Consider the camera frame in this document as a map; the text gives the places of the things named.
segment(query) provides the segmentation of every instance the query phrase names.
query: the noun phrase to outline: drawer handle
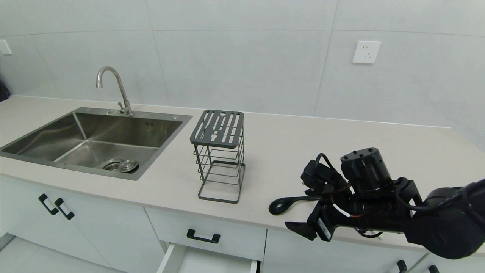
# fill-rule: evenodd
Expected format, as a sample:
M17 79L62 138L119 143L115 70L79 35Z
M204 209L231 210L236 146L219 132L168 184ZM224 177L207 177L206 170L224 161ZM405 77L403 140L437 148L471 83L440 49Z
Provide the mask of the drawer handle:
M216 233L214 233L214 235L212 235L212 239L195 237L194 235L195 235L195 230L189 229L187 231L187 238L194 239L194 240L199 240L199 241L204 241L204 242L208 242L208 243L217 244L219 242L219 239L221 238L221 236L219 234L216 234Z
M406 273L407 272L407 265L406 262L400 260L397 262L397 267L399 268L399 273Z
M62 203L64 203L64 200L62 198L58 198L54 204L59 208L59 210L61 211L62 215L64 215L64 217L68 220L71 220L73 217L74 217L74 213L73 212L69 212L68 214L66 214L62 208L61 208L61 205Z
M42 203L42 205L44 205L44 208L46 208L46 210L51 214L51 215L56 215L59 210L57 210L56 208L53 208L52 210L46 205L46 203L44 203L44 201L47 200L47 195L45 193L43 193L41 196L39 196L39 201Z
M432 265L432 266L428 267L428 270L429 270L430 273L439 273L438 267L436 265Z

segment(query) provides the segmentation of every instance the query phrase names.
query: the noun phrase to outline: faucet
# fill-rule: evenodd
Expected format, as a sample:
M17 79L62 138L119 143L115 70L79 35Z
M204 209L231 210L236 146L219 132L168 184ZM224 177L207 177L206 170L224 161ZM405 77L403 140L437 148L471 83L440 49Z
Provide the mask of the faucet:
M131 110L131 106L129 104L128 98L126 97L125 88L123 87L123 84L121 83L120 74L118 74L118 72L116 70L114 70L114 68L112 68L112 67L101 67L101 69L97 73L97 77L96 77L96 88L103 88L102 79L103 79L103 74L106 70L113 72L114 76L116 77L116 80L118 81L118 85L120 87L121 96L123 97L123 103L125 104L125 107L123 107L121 102L118 102L118 105L121 107L120 113L125 114L127 116L133 115L133 111Z

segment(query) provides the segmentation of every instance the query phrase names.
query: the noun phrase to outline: kitchen sink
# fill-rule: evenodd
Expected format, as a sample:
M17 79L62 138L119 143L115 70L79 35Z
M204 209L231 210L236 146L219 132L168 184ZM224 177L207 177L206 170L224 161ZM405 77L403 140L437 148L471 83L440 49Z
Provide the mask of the kitchen sink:
M81 107L0 148L0 156L138 180L192 116Z

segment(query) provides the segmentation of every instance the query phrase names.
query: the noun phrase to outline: electrical socket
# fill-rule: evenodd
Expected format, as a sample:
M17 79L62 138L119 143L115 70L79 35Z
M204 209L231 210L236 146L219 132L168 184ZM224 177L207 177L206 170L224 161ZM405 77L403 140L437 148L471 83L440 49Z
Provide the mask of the electrical socket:
M354 64L373 64L377 58L377 53L381 47L381 42L359 41L352 62Z

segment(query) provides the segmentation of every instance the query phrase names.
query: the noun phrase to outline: black spoon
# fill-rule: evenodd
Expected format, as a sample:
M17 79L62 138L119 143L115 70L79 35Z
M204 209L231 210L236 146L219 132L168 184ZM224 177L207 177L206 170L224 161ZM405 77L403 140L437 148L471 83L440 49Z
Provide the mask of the black spoon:
M296 201L305 200L305 201L316 201L320 199L317 196L297 196L297 197L281 197L273 202L271 202L268 210L273 215L280 215L285 212L290 206L295 203Z

